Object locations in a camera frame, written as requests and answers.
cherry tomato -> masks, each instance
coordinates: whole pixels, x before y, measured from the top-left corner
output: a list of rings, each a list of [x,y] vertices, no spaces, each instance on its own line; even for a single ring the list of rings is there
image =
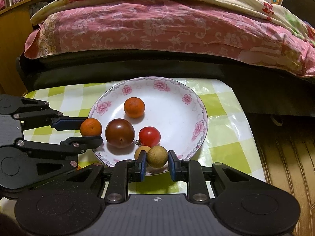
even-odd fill
[[[154,127],[145,127],[139,131],[141,145],[153,147],[161,140],[160,132]]]

plate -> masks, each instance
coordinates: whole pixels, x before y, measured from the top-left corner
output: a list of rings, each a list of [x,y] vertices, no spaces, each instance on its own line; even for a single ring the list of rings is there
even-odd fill
[[[141,98],[145,104],[144,115],[128,117],[123,105],[128,98]],[[163,77],[141,77],[122,82],[105,92],[93,105],[89,118],[102,124],[104,143],[94,153],[106,165],[113,167],[117,162],[134,159],[138,146],[139,131],[147,126],[161,133],[160,145],[174,150],[179,159],[190,159],[201,147],[208,130],[208,117],[199,96],[186,85]],[[134,142],[126,148],[111,146],[105,139],[107,124],[117,118],[129,121],[135,131]],[[168,171],[147,166],[146,175]]]

green and white tablecloth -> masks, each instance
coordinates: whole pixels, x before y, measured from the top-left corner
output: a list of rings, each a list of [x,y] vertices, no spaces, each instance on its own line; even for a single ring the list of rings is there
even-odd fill
[[[260,180],[264,172],[255,141],[245,114],[232,89],[215,79],[176,79],[195,91],[202,99],[208,114],[209,128],[202,148],[193,159],[202,166],[222,162]],[[87,117],[95,101],[119,82],[81,84],[33,91],[27,98],[45,100],[52,109],[67,116]],[[68,137],[81,136],[79,130],[56,131],[50,126],[24,131],[26,140],[59,144]],[[79,155],[80,167],[99,162],[91,150]],[[213,193],[207,183],[210,196]],[[142,183],[129,184],[130,193],[170,194],[185,193],[186,183],[171,181],[169,173],[146,176]],[[0,211],[14,217],[15,201],[3,198]]]

orange fruit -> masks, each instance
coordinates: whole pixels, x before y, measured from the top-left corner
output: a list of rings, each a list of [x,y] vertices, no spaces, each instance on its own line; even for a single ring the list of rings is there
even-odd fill
[[[140,98],[128,98],[123,105],[125,113],[131,118],[141,117],[144,113],[144,102]]]
[[[102,125],[97,119],[88,118],[81,124],[80,133],[82,136],[100,136]]]

plate rim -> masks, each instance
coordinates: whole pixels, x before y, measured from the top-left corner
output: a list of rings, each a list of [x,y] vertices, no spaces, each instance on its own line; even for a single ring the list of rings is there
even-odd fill
[[[178,82],[180,86],[181,86],[181,85],[185,86],[188,90],[190,90],[191,92],[193,92],[193,93],[197,96],[197,101],[198,101],[198,103],[199,103],[199,100],[200,100],[201,103],[199,103],[199,105],[201,106],[202,111],[203,111],[203,120],[206,122],[206,127],[205,127],[205,130],[204,130],[204,134],[200,137],[200,139],[199,139],[199,141],[198,141],[198,143],[197,143],[198,148],[197,148],[196,150],[192,150],[192,151],[187,155],[187,157],[185,157],[185,158],[182,157],[182,158],[181,158],[181,159],[191,159],[191,158],[198,152],[198,150],[202,147],[202,145],[203,145],[203,143],[204,143],[204,141],[205,141],[205,139],[206,139],[206,136],[207,136],[207,133],[208,133],[208,124],[209,124],[208,114],[207,114],[206,107],[205,107],[203,101],[201,100],[201,98],[199,97],[199,95],[198,95],[195,91],[193,91],[190,87],[188,87],[187,85],[185,85],[185,84],[183,84],[183,83],[181,83],[181,82],[179,82],[179,81],[177,81],[177,80],[174,80],[174,79],[171,79],[171,78],[166,78],[166,77],[161,77],[161,76],[143,76],[143,77],[137,77],[137,78],[133,78],[133,79],[128,79],[128,80],[122,81],[122,82],[116,84],[115,86],[111,87],[109,90],[105,91],[105,92],[94,102],[94,104],[92,105],[92,107],[91,107],[91,109],[90,109],[90,111],[89,111],[88,118],[92,118],[92,115],[93,115],[94,112],[95,112],[95,104],[97,104],[97,103],[99,102],[99,100],[101,100],[103,97],[106,97],[106,96],[108,95],[108,93],[112,92],[112,89],[114,89],[114,88],[115,88],[115,89],[118,89],[119,86],[121,86],[122,84],[124,84],[124,83],[126,83],[126,82],[128,82],[128,81],[137,81],[137,80],[140,80],[140,79],[152,79],[152,80],[155,80],[155,79],[163,79],[163,80]],[[92,149],[92,151],[93,151],[94,155],[97,157],[97,159],[100,160],[100,161],[101,161],[103,164],[105,164],[106,166],[108,166],[108,167],[114,167],[114,166],[115,166],[115,165],[111,164],[107,159],[105,159],[105,158],[104,158],[104,159],[101,159],[101,158],[96,154],[96,152],[97,152],[97,149],[96,149],[96,148]],[[166,170],[166,171],[163,171],[163,172],[159,172],[159,173],[155,173],[155,174],[145,174],[145,175],[146,175],[146,176],[160,175],[160,174],[166,173],[166,172],[168,172],[168,171],[169,171],[169,169],[167,168],[167,170]]]

